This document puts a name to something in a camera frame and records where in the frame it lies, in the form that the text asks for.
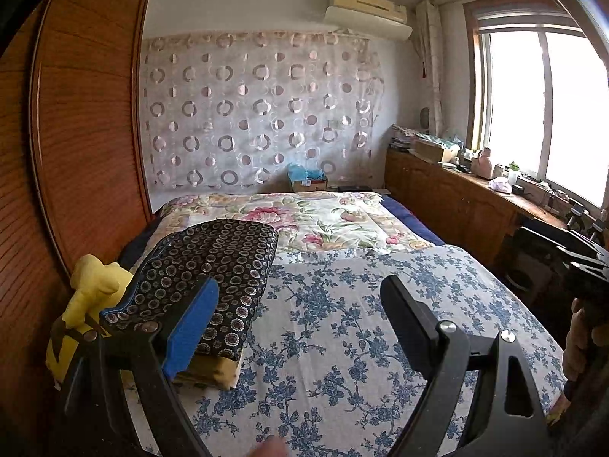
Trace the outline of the right hand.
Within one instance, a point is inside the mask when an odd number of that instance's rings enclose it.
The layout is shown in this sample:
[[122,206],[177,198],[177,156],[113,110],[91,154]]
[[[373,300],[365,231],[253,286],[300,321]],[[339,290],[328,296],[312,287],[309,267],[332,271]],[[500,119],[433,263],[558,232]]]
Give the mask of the right hand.
[[571,323],[564,346],[563,370],[568,381],[575,382],[583,373],[586,355],[592,342],[598,347],[608,345],[608,325],[603,324],[590,329],[586,323],[586,313],[583,302],[575,298],[571,305]]

